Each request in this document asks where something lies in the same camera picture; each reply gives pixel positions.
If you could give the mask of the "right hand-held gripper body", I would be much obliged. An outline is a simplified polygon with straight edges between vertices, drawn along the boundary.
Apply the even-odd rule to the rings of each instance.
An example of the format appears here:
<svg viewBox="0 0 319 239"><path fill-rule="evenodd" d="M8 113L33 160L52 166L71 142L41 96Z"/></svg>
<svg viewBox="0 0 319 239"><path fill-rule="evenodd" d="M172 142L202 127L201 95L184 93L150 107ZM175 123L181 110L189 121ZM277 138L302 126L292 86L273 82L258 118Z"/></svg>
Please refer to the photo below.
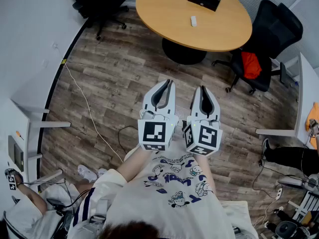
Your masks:
<svg viewBox="0 0 319 239"><path fill-rule="evenodd" d="M220 148L223 131L217 119L198 119L188 116L183 129L186 151L201 156L210 156Z"/></svg>

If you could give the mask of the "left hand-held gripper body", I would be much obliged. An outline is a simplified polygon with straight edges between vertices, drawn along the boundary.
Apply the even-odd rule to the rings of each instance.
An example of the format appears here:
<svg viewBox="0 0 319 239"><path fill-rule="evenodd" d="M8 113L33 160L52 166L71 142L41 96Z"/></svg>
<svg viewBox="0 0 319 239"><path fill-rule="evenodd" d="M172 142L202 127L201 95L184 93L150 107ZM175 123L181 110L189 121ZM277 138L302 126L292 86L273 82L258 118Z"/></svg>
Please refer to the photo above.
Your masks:
<svg viewBox="0 0 319 239"><path fill-rule="evenodd" d="M139 145L144 150L166 151L178 123L175 104L156 108L144 104L138 120Z"/></svg>

